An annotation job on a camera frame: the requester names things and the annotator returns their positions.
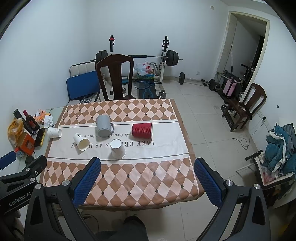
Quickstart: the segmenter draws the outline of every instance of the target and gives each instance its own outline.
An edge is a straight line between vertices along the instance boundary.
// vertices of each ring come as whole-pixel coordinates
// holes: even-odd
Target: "blue gripper pad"
[[[207,169],[204,167],[204,165],[199,160],[199,158],[196,159],[194,162],[194,173],[197,176],[198,180],[200,181],[202,187],[204,188],[210,202],[214,206],[220,207],[222,205],[221,189],[218,187],[217,183],[215,182],[213,177],[210,175],[210,173],[207,171]]]
[[[9,164],[13,163],[17,158],[14,151],[7,153],[5,156],[0,158],[0,170],[3,170]]]
[[[84,203],[100,171],[101,161],[99,158],[96,158],[74,190],[73,204],[75,208]]]

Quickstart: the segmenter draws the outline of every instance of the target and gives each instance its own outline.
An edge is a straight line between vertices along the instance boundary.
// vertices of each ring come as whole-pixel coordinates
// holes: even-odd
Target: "door frame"
[[[225,31],[225,35],[224,35],[220,55],[219,55],[218,61],[217,61],[216,66],[215,66],[215,70],[216,70],[215,73],[214,73],[215,77],[216,77],[216,73],[217,73],[217,70],[218,70],[218,67],[219,67],[219,64],[220,64],[220,61],[221,61],[221,57],[222,57],[222,54],[223,54],[223,51],[224,51],[224,48],[225,48],[226,38],[227,38],[227,34],[228,34],[228,30],[229,30],[229,24],[230,24],[230,17],[231,17],[232,14],[249,16],[249,17],[256,18],[256,19],[259,19],[259,20],[262,20],[262,21],[266,22],[266,30],[265,30],[265,37],[264,37],[262,51],[261,51],[257,66],[256,66],[256,68],[254,70],[253,76],[252,76],[252,78],[251,78],[251,80],[250,80],[250,82],[249,82],[249,84],[248,84],[248,86],[247,86],[247,88],[246,88],[246,90],[244,92],[244,95],[241,98],[241,99],[244,99],[244,97],[247,94],[248,89],[250,88],[250,85],[254,82],[254,80],[256,78],[256,75],[257,75],[258,70],[260,68],[261,62],[263,60],[263,56],[264,56],[264,53],[265,53],[265,49],[266,49],[267,41],[268,41],[268,36],[269,36],[270,20],[268,20],[266,18],[256,16],[256,15],[253,15],[253,14],[245,13],[245,12],[229,11],[227,25],[226,25],[226,31]]]

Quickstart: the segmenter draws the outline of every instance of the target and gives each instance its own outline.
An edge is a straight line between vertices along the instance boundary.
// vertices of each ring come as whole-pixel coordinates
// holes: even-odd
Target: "person's leg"
[[[136,216],[127,217],[123,226],[112,235],[110,241],[149,241],[144,223]]]

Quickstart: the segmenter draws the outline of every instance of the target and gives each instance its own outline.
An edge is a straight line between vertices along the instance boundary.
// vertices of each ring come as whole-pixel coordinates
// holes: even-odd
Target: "tile floor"
[[[163,87],[167,98],[175,100],[189,134],[196,157],[203,157],[209,166],[219,172],[224,179],[230,179],[237,185],[252,185],[255,176],[249,170],[236,174],[235,170],[248,164],[245,157],[257,151],[253,142],[244,150],[240,143],[232,138],[249,137],[247,130],[231,133],[220,109],[223,104],[217,93],[202,85],[164,80]],[[134,96],[137,90],[133,87]],[[221,240],[229,237],[239,212],[236,206],[233,216]],[[206,193],[196,201],[177,203],[155,210],[108,212],[84,211],[99,220],[100,230],[112,230],[114,219],[124,219],[126,215],[136,214],[146,225],[150,241],[166,239],[168,241],[194,241],[204,230],[217,207],[213,206]]]

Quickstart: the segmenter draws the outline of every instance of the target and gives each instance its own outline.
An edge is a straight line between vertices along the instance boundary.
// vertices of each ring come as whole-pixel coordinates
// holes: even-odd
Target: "phone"
[[[34,147],[42,146],[44,137],[45,137],[45,128],[40,128],[35,139]]]

